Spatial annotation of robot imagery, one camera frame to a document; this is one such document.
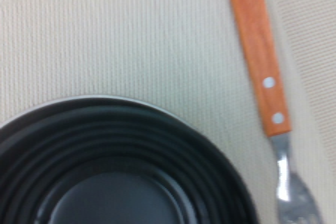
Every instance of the concentric rings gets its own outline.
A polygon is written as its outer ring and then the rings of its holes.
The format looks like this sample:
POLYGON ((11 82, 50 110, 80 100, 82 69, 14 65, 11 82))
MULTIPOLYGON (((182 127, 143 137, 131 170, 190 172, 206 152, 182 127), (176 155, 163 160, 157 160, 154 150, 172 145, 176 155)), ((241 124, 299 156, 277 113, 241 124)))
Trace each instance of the concentric rings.
POLYGON ((205 136, 134 101, 85 98, 2 129, 0 223, 106 224, 112 217, 128 224, 158 217, 163 224, 259 223, 244 182, 205 136), (82 192, 88 197, 74 196, 82 192))

